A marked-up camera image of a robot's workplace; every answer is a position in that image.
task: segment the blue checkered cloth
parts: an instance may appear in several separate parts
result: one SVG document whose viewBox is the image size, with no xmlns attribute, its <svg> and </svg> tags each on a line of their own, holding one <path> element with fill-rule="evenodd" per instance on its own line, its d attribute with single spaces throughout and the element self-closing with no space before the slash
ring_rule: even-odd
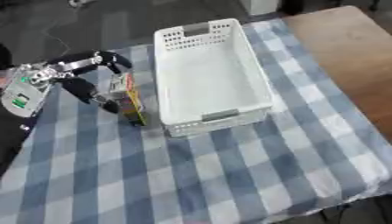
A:
<svg viewBox="0 0 392 224">
<path fill-rule="evenodd" d="M 271 222 L 375 195 L 392 179 L 391 146 L 284 22 L 244 29 L 274 92 L 266 121 L 166 136 L 153 46 L 123 49 L 150 124 L 54 91 L 3 177 L 0 223 Z M 109 75 L 88 78 L 103 88 Z"/>
</svg>

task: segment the white plastic basket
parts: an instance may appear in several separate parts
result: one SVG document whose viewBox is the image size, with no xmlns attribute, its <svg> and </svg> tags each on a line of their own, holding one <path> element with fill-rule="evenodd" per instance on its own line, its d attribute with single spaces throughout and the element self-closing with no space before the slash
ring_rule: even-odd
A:
<svg viewBox="0 0 392 224">
<path fill-rule="evenodd" d="M 238 20 L 154 34 L 160 119 L 172 137 L 262 121 L 272 97 Z"/>
</svg>

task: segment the floor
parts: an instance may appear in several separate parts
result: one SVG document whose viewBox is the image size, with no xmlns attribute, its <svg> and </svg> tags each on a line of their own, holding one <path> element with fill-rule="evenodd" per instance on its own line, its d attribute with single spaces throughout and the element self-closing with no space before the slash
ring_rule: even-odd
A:
<svg viewBox="0 0 392 224">
<path fill-rule="evenodd" d="M 264 19 L 249 17 L 238 2 L 227 0 L 100 0 L 82 10 L 68 7 L 66 0 L 18 1 L 18 5 L 0 12 L 0 42 L 11 49 L 16 64 L 90 49 L 150 43 L 155 30 L 174 25 L 216 18 L 238 18 L 243 23 Z M 376 13 L 366 10 L 369 2 L 347 0 L 345 4 L 364 9 L 392 33 L 392 1 L 381 0 Z M 307 0 L 305 11 L 326 7 L 326 0 Z M 381 197 L 355 202 L 344 213 L 339 208 L 327 209 L 328 222 L 317 213 L 281 223 L 387 224 L 392 223 L 389 209 L 392 198 Z"/>
</svg>

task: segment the basket handle slot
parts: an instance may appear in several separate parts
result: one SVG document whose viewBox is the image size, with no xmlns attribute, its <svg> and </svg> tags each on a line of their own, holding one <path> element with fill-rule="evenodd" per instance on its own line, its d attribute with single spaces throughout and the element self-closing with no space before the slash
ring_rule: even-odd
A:
<svg viewBox="0 0 392 224">
<path fill-rule="evenodd" d="M 225 111 L 221 111 L 218 113 L 212 113 L 209 115 L 203 115 L 201 117 L 201 121 L 203 123 L 206 122 L 211 122 L 211 121 L 216 121 L 216 120 L 221 120 L 221 119 L 225 119 L 225 118 L 229 118 L 232 116 L 238 116 L 240 114 L 240 111 L 238 111 L 238 109 L 230 109 L 230 110 L 225 110 Z"/>
<path fill-rule="evenodd" d="M 210 32 L 210 26 L 208 22 L 184 25 L 183 29 L 185 37 L 208 34 Z"/>
</svg>

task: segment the wooden table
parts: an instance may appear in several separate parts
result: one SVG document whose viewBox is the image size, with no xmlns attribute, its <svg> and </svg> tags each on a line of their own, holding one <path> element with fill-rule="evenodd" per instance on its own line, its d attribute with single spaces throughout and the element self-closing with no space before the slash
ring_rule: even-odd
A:
<svg viewBox="0 0 392 224">
<path fill-rule="evenodd" d="M 392 142 L 392 37 L 352 6 L 287 17 L 285 22 Z"/>
</svg>

